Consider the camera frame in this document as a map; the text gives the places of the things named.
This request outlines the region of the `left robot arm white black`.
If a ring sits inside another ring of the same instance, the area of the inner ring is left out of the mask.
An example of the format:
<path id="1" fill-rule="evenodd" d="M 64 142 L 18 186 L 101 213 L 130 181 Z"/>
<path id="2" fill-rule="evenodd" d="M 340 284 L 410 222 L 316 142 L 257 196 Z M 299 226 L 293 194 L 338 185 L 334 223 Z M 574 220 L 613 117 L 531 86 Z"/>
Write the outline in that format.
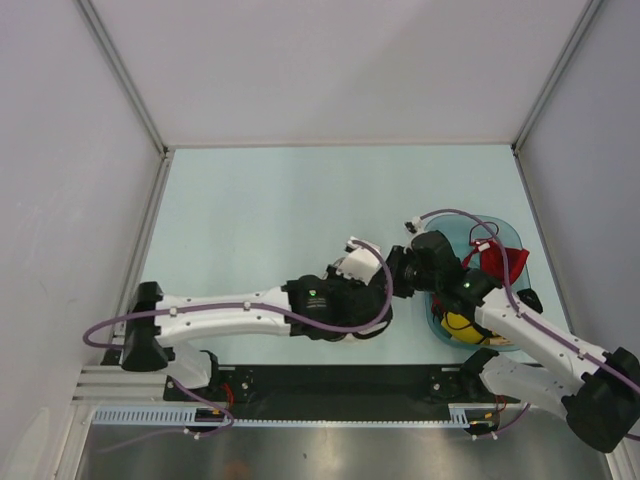
<path id="1" fill-rule="evenodd" d="M 390 323 L 386 283 L 305 275 L 245 295 L 194 298 L 166 294 L 154 281 L 137 287 L 126 322 L 121 367 L 162 372 L 197 398 L 221 387 L 216 355 L 193 341 L 234 335 L 271 335 L 340 341 L 368 339 Z"/>

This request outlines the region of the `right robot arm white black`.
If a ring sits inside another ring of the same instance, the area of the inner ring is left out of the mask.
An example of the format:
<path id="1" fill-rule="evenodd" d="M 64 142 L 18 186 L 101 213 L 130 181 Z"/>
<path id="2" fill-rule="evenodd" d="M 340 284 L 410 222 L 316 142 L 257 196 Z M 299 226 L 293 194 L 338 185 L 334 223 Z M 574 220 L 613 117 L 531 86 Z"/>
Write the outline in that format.
<path id="1" fill-rule="evenodd" d="M 387 258 L 394 293 L 427 292 L 447 313 L 505 337 L 536 361 L 520 365 L 488 348 L 474 353 L 461 376 L 473 401 L 491 394 L 518 398 L 565 420 L 591 448 L 611 453 L 639 420 L 639 360 L 571 335 L 517 299 L 504 279 L 464 265 L 439 231 L 414 236 Z"/>

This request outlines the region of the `yellow black bra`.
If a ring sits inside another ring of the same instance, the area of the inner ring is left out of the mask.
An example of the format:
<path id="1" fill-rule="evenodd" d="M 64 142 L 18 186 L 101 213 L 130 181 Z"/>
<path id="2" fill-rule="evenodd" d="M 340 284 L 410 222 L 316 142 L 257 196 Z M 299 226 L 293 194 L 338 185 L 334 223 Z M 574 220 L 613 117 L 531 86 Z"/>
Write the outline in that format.
<path id="1" fill-rule="evenodd" d="M 485 347 L 512 347 L 503 336 L 478 326 L 466 317 L 446 310 L 436 298 L 431 302 L 432 325 L 435 331 L 453 344 Z"/>

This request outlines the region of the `red bra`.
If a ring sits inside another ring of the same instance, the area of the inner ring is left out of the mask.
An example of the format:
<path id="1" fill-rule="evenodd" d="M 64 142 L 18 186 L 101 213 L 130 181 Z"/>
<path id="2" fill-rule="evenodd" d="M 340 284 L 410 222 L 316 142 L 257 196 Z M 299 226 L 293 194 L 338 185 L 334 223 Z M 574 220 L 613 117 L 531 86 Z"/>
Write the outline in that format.
<path id="1" fill-rule="evenodd" d="M 463 267 L 469 267 L 472 260 L 477 260 L 479 269 L 489 274 L 502 283 L 505 279 L 514 284 L 523 274 L 530 252 L 524 248 L 498 246 L 493 237 L 477 237 L 475 231 L 480 229 L 479 224 L 474 225 L 469 231 L 469 246 L 471 251 L 462 260 Z"/>

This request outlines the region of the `teal transparent plastic basin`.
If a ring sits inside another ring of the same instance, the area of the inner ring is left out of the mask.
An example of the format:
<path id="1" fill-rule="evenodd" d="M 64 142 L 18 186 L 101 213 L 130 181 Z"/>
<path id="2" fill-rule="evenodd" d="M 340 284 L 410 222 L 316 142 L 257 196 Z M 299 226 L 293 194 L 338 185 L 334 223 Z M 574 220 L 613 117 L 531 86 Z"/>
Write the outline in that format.
<path id="1" fill-rule="evenodd" d="M 462 261 L 466 255 L 471 251 L 471 247 L 469 246 L 469 231 L 470 229 L 479 224 L 481 226 L 480 229 L 475 231 L 475 235 L 477 237 L 486 237 L 489 235 L 493 237 L 501 250 L 504 250 L 505 247 L 513 247 L 513 248 L 524 248 L 520 239 L 519 234 L 509 223 L 499 218 L 490 217 L 490 216 L 482 216 L 480 221 L 475 221 L 470 218 L 467 218 L 462 215 L 448 214 L 435 217 L 424 224 L 425 231 L 441 231 L 449 240 L 455 255 Z M 469 268 L 479 269 L 478 261 L 472 260 Z M 535 295 L 529 278 L 529 273 L 527 269 L 527 264 L 525 270 L 521 277 L 514 283 L 511 284 L 512 292 L 517 298 L 525 297 L 533 297 Z M 485 346 L 477 346 L 477 345 L 460 345 L 453 344 L 450 341 L 444 339 L 442 334 L 439 334 L 435 331 L 434 326 L 432 325 L 432 314 L 431 314 L 431 302 L 432 299 L 435 298 L 432 295 L 429 295 L 426 300 L 427 306 L 427 321 L 430 326 L 432 332 L 435 336 L 441 340 L 446 345 L 460 349 L 460 350 L 469 350 L 475 351 Z M 513 352 L 518 349 L 517 346 L 513 344 L 512 347 L 486 347 L 497 350 L 499 352 Z"/>

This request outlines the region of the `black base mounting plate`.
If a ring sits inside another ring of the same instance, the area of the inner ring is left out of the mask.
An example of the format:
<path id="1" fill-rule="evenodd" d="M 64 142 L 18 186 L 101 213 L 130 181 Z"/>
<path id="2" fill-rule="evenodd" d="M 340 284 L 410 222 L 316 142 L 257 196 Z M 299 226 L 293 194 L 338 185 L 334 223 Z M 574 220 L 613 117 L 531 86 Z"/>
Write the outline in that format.
<path id="1" fill-rule="evenodd" d="M 505 400 L 457 365 L 223 366 L 198 395 L 231 402 L 241 420 L 445 420 L 451 405 L 499 409 Z"/>

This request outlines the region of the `aluminium frame rail front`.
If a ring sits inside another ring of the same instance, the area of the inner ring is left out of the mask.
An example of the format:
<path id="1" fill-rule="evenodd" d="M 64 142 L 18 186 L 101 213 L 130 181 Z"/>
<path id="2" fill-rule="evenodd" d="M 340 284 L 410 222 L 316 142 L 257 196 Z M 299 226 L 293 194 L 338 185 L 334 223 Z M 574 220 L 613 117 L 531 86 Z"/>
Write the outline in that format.
<path id="1" fill-rule="evenodd" d="M 163 401 L 166 376 L 136 373 L 119 366 L 82 368 L 72 403 L 79 405 L 152 405 Z"/>

